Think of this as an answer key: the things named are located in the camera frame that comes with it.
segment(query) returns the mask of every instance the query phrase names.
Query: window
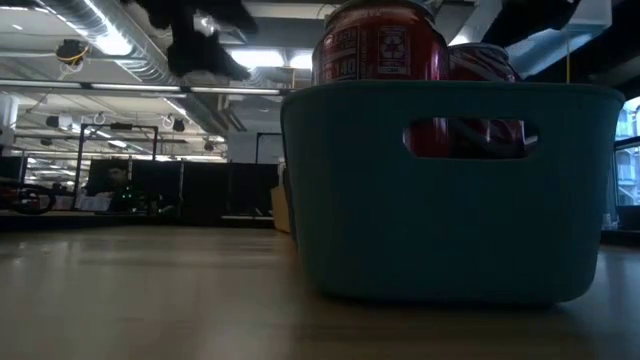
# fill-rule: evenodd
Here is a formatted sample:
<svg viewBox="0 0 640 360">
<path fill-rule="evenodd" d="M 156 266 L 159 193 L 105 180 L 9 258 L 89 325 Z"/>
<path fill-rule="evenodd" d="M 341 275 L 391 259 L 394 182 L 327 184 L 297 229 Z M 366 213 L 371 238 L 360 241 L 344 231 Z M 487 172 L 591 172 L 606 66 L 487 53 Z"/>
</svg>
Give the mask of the window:
<svg viewBox="0 0 640 360">
<path fill-rule="evenodd" d="M 640 97 L 629 100 L 618 116 L 615 171 L 618 206 L 640 205 Z"/>
</svg>

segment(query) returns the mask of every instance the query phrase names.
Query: ceiling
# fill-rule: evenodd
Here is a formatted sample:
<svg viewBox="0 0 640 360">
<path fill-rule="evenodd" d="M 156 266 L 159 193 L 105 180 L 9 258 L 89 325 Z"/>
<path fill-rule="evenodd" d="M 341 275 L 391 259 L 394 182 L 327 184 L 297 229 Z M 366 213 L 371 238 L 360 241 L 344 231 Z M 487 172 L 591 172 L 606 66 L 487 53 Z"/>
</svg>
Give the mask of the ceiling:
<svg viewBox="0 0 640 360">
<path fill-rule="evenodd" d="M 64 16 L 53 14 L 43 8 L 41 4 L 56 2 L 64 3 L 63 0 L 0 0 L 0 78 L 140 84 L 140 77 L 134 76 L 137 73 L 132 73 L 125 65 L 127 61 L 130 64 L 132 60 L 140 59 L 140 56 L 147 53 L 157 55 L 157 61 L 154 61 L 159 64 L 158 66 L 166 68 L 166 64 L 160 63 L 166 63 L 163 54 L 172 41 L 171 34 L 154 29 L 149 24 L 144 10 L 137 5 L 122 8 L 117 0 L 69 0 L 73 6 L 93 2 L 96 6 L 99 5 L 98 8 L 109 10 L 108 14 L 117 14 L 114 24 L 118 28 L 122 27 L 122 31 L 127 36 L 136 40 L 134 45 L 140 45 L 144 48 L 143 52 L 135 53 L 132 58 L 129 55 L 122 56 L 102 52 L 101 49 L 104 50 L 104 48 L 95 46 L 96 39 L 92 38 L 91 34 L 87 35 L 85 30 L 74 25 L 73 19 L 75 18 L 67 14 L 63 14 Z M 212 19 L 198 18 L 195 23 L 203 32 L 209 32 L 212 28 L 220 31 L 222 41 L 231 51 L 239 49 L 277 51 L 284 59 L 286 66 L 292 65 L 292 60 L 298 55 L 310 55 L 312 48 L 323 34 L 324 17 L 342 2 L 340 0 L 254 0 L 245 2 L 248 10 L 256 17 L 260 28 L 260 32 L 253 36 L 243 36 L 233 29 L 216 24 Z M 633 43 L 637 42 L 631 41 L 628 45 L 622 44 L 619 34 L 631 25 L 627 24 L 628 16 L 625 17 L 622 10 L 616 9 L 623 9 L 629 14 L 635 14 L 637 12 L 631 10 L 637 8 L 639 2 L 614 0 L 613 3 L 616 5 L 613 14 L 614 25 L 611 28 L 613 30 L 607 30 L 601 37 L 609 36 L 609 40 L 611 40 L 612 36 L 618 36 L 616 44 L 621 43 L 619 45 L 621 49 L 636 49 L 637 46 Z M 447 41 L 458 39 L 461 34 L 465 34 L 471 41 L 481 39 L 501 11 L 501 0 L 438 0 L 431 1 L 431 4 L 434 8 L 439 9 L 436 16 L 436 26 Z M 70 71 L 53 56 L 55 49 L 65 39 L 78 39 L 94 44 L 90 47 L 88 58 L 82 63 L 81 68 Z M 591 56 L 589 51 L 594 53 L 600 51 L 602 54 L 596 57 L 604 57 L 603 54 L 606 52 L 602 50 L 602 47 L 589 50 L 590 46 L 588 44 L 576 52 L 576 57 L 582 59 L 580 61 Z M 609 58 L 613 56 L 611 53 L 606 54 Z M 617 76 L 616 83 L 627 83 L 630 79 L 640 75 L 640 62 L 637 61 L 640 57 L 638 56 L 637 51 L 630 51 L 626 56 L 621 56 L 620 59 L 610 64 L 611 66 L 597 67 L 597 71 L 585 70 L 585 74 L 587 74 L 587 79 L 590 79 L 589 76 L 593 74 L 602 79 L 608 71 L 613 71 L 612 67 L 626 66 L 622 75 L 620 75 L 622 70 L 618 69 L 617 75 L 609 74 L 608 76 Z M 559 65 L 551 66 L 541 74 L 543 77 L 554 74 L 554 71 L 560 71 L 557 69 L 558 67 Z M 299 88 L 310 84 L 311 72 L 309 69 L 301 68 L 255 68 L 253 74 L 251 80 L 243 83 L 229 82 L 206 73 L 194 73 L 183 79 L 170 79 L 169 81 L 188 85 Z M 158 94 L 132 92 L 110 94 L 100 92 L 47 93 L 42 90 L 26 89 L 4 90 L 8 94 L 16 96 L 20 102 L 16 149 L 31 152 L 34 156 L 41 158 L 50 158 L 51 161 L 75 158 L 79 144 L 77 127 L 82 123 L 93 123 L 94 117 L 98 114 L 104 116 L 107 125 L 113 122 L 128 122 L 144 126 L 157 126 L 160 131 L 158 154 L 162 155 L 163 160 L 172 159 L 174 156 L 187 159 L 190 156 L 189 160 L 219 161 L 225 158 L 227 152 L 226 145 L 222 142 L 223 138 L 226 138 L 231 132 L 280 131 L 281 97 L 209 94 L 189 95 L 189 99 L 165 99 Z M 66 114 L 71 115 L 74 126 L 47 127 L 45 122 L 48 116 Z M 184 132 L 172 130 L 170 119 L 174 118 L 185 119 Z M 147 156 L 152 150 L 150 140 L 152 134 L 149 131 L 146 133 L 141 131 L 118 132 L 109 128 L 101 129 L 101 131 L 111 138 L 96 135 L 94 139 L 87 141 L 84 150 L 93 154 L 92 157 L 99 157 L 98 153 L 105 153 L 104 156 L 132 154 L 142 157 Z M 52 140 L 52 144 L 42 145 L 41 138 Z M 123 141 L 129 146 L 126 149 L 109 146 L 109 139 Z M 214 140 L 214 150 L 206 151 L 204 149 L 205 143 L 212 140 Z M 74 162 L 68 162 L 63 165 L 72 167 L 73 164 Z"/>
</svg>

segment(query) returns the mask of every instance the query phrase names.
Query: ceiling pipe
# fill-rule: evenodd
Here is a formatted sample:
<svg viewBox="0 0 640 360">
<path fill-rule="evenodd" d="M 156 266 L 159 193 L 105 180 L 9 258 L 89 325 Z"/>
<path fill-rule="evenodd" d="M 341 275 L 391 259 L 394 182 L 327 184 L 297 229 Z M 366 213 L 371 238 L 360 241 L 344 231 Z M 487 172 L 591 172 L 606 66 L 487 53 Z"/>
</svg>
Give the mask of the ceiling pipe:
<svg viewBox="0 0 640 360">
<path fill-rule="evenodd" d="M 78 34 L 108 56 L 130 56 L 145 61 L 116 61 L 145 84 L 179 85 L 169 71 L 167 59 L 147 34 L 131 19 L 117 0 L 36 0 Z M 224 133 L 212 112 L 193 95 L 172 99 L 206 132 Z"/>
</svg>

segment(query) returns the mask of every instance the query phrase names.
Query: basket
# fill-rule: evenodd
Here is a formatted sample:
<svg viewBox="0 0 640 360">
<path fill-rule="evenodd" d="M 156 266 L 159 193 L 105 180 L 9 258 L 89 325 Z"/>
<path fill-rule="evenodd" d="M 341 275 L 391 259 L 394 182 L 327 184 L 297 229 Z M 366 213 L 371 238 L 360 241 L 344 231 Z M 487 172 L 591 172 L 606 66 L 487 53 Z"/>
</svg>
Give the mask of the basket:
<svg viewBox="0 0 640 360">
<path fill-rule="evenodd" d="M 589 288 L 624 99 L 585 85 L 353 81 L 281 112 L 303 267 L 322 292 L 382 301 L 551 304 Z M 525 159 L 416 158 L 432 117 L 538 128 Z"/>
</svg>

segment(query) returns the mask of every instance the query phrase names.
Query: metal frame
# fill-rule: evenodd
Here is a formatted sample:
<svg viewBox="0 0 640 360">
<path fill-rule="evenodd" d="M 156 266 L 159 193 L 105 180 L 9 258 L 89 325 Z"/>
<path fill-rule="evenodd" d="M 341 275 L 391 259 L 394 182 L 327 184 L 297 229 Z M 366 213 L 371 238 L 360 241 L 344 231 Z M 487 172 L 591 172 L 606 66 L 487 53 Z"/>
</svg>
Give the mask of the metal frame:
<svg viewBox="0 0 640 360">
<path fill-rule="evenodd" d="M 79 186 L 80 186 L 80 169 L 81 169 L 81 165 L 82 165 L 82 152 L 84 150 L 84 141 L 85 141 L 85 136 L 84 136 L 84 132 L 87 128 L 95 128 L 96 131 L 99 131 L 100 129 L 102 129 L 103 127 L 111 127 L 114 124 L 111 125 L 106 125 L 106 124 L 101 124 L 101 125 L 96 125 L 96 124 L 81 124 L 80 125 L 80 139 L 79 139 L 79 143 L 78 143 L 78 158 L 76 160 L 76 176 L 74 179 L 74 184 L 73 184 L 73 205 L 72 208 L 75 209 L 76 208 L 76 201 L 78 200 L 78 190 L 79 190 Z M 126 124 L 126 125 L 131 125 L 131 128 L 137 128 L 140 130 L 143 129 L 152 129 L 153 130 L 153 152 L 151 153 L 151 161 L 155 161 L 156 160 L 156 150 L 158 148 L 158 127 L 157 126 L 146 126 L 146 125 L 133 125 L 133 124 Z"/>
<path fill-rule="evenodd" d="M 286 96 L 294 89 L 266 89 L 248 87 L 225 86 L 178 86 L 178 85 L 144 85 L 144 84 L 114 84 L 90 83 L 71 81 L 43 81 L 43 80 L 15 80 L 0 79 L 0 88 L 29 89 L 33 91 L 63 92 L 108 92 L 108 93 L 153 93 L 158 97 L 180 96 L 193 93 L 226 94 L 226 95 L 258 95 L 258 96 Z"/>
</svg>

